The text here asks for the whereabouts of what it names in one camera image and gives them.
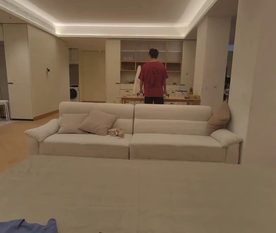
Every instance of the beige bedsheet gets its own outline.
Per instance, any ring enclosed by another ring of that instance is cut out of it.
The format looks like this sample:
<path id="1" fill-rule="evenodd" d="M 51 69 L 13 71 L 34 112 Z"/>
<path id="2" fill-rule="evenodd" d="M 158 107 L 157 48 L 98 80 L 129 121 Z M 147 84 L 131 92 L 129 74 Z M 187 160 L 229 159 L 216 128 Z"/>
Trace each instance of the beige bedsheet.
<path id="1" fill-rule="evenodd" d="M 59 233 L 276 232 L 276 170 L 35 155 L 0 175 L 0 221 Z"/>

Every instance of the man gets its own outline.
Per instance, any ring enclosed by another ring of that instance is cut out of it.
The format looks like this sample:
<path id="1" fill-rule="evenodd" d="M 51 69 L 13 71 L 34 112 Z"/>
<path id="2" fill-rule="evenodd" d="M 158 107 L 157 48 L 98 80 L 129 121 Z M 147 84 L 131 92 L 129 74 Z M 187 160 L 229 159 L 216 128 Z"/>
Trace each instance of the man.
<path id="1" fill-rule="evenodd" d="M 165 66 L 158 62 L 157 49 L 150 49 L 149 58 L 150 62 L 143 65 L 139 79 L 140 79 L 140 91 L 142 93 L 142 87 L 145 88 L 145 103 L 148 104 L 164 104 L 163 95 L 167 95 L 166 91 L 166 79 L 168 74 Z"/>

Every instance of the sofa backrest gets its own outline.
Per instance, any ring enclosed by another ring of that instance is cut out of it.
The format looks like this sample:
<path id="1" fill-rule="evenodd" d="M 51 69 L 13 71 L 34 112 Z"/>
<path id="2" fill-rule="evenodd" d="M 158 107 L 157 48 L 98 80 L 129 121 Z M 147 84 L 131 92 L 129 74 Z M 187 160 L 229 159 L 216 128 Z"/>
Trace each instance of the sofa backrest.
<path id="1" fill-rule="evenodd" d="M 136 104 L 134 133 L 209 135 L 209 106 Z"/>
<path id="2" fill-rule="evenodd" d="M 117 116 L 112 128 L 122 128 L 124 133 L 133 133 L 134 106 L 132 104 L 61 102 L 59 114 L 62 116 L 64 113 L 89 113 L 92 108 Z"/>

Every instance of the stuffed animal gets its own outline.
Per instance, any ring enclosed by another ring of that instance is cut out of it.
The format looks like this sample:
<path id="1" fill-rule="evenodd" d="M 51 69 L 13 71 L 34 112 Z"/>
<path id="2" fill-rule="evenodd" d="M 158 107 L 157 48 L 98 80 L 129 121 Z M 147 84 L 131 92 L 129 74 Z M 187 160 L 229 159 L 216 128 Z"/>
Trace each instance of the stuffed animal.
<path id="1" fill-rule="evenodd" d="M 109 129 L 108 134 L 111 135 L 112 137 L 117 136 L 117 129 Z"/>
<path id="2" fill-rule="evenodd" d="M 124 138 L 124 131 L 121 128 L 116 128 L 116 129 L 109 129 L 108 134 L 111 135 L 112 137 L 118 136 L 117 138 L 121 139 Z"/>
<path id="3" fill-rule="evenodd" d="M 116 128 L 118 138 L 124 138 L 125 134 L 124 131 L 121 128 Z"/>

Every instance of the sofa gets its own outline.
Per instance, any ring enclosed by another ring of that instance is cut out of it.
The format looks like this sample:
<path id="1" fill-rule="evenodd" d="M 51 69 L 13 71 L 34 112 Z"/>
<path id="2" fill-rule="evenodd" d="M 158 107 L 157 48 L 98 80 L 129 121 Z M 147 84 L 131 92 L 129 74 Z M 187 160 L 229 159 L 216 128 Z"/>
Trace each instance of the sofa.
<path id="1" fill-rule="evenodd" d="M 29 153 L 238 164 L 242 138 L 227 129 L 209 135 L 209 106 L 62 102 L 59 114 L 89 113 L 92 108 L 117 116 L 112 128 L 122 128 L 125 137 L 57 134 L 58 119 L 53 119 L 26 131 Z"/>

